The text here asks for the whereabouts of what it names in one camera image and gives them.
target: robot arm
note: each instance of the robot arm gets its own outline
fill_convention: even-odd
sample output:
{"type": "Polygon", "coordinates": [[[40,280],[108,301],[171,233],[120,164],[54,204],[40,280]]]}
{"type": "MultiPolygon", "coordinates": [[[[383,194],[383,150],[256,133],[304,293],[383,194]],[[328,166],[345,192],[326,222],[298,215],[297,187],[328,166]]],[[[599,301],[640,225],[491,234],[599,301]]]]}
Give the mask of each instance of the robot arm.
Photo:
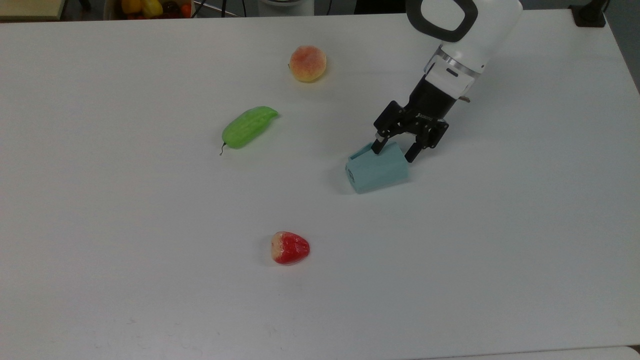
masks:
{"type": "Polygon", "coordinates": [[[486,64],[515,26],[522,12],[518,0],[406,0],[414,28],[442,44],[424,68],[425,75],[402,107],[392,101],[374,122],[378,130],[371,149],[379,154],[387,140],[415,135],[404,155],[434,148],[449,127],[444,117],[464,98],[486,64]]]}

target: black stand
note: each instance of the black stand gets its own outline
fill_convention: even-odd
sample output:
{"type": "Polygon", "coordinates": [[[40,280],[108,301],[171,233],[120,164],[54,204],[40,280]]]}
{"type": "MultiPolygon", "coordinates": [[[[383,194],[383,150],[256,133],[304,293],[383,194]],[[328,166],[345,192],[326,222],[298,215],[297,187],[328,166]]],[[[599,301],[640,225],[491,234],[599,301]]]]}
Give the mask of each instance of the black stand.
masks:
{"type": "Polygon", "coordinates": [[[607,21],[604,19],[602,8],[606,2],[607,0],[592,0],[584,6],[569,6],[573,13],[573,21],[580,28],[604,28],[607,21]]]}

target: yellow bell pepper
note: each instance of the yellow bell pepper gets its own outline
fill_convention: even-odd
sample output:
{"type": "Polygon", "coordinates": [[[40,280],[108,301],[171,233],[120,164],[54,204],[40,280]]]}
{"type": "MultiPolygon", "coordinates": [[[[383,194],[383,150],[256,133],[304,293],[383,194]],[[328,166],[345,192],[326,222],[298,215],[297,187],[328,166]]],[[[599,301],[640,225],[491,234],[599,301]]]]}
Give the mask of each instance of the yellow bell pepper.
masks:
{"type": "Polygon", "coordinates": [[[162,4],[158,0],[142,0],[142,15],[147,19],[162,15],[162,4]]]}
{"type": "Polygon", "coordinates": [[[142,11],[140,0],[122,0],[122,12],[125,14],[139,13],[140,11],[142,11]]]}

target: silver ring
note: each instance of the silver ring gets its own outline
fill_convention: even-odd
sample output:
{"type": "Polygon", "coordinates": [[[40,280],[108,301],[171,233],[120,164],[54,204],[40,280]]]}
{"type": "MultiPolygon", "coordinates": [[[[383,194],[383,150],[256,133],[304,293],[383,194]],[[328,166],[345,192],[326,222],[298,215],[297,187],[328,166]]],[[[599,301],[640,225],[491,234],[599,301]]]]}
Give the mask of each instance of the silver ring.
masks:
{"type": "Polygon", "coordinates": [[[447,53],[445,53],[444,51],[442,51],[442,45],[440,45],[438,47],[438,50],[435,53],[437,56],[441,57],[444,61],[446,61],[449,65],[453,66],[455,69],[460,70],[460,72],[462,72],[463,74],[469,75],[474,79],[477,79],[480,74],[471,70],[470,68],[462,65],[461,63],[457,62],[454,58],[452,58],[451,56],[449,56],[447,53]]]}

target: artificial strawberry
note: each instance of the artificial strawberry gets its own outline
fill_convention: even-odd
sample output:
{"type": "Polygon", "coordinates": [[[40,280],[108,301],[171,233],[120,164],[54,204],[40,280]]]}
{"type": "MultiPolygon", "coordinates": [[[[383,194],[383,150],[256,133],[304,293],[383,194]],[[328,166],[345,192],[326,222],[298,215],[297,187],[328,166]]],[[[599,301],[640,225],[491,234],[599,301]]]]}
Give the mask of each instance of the artificial strawberry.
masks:
{"type": "Polygon", "coordinates": [[[280,231],[271,238],[271,257],[282,265],[297,263],[309,255],[309,243],[300,235],[280,231]]]}

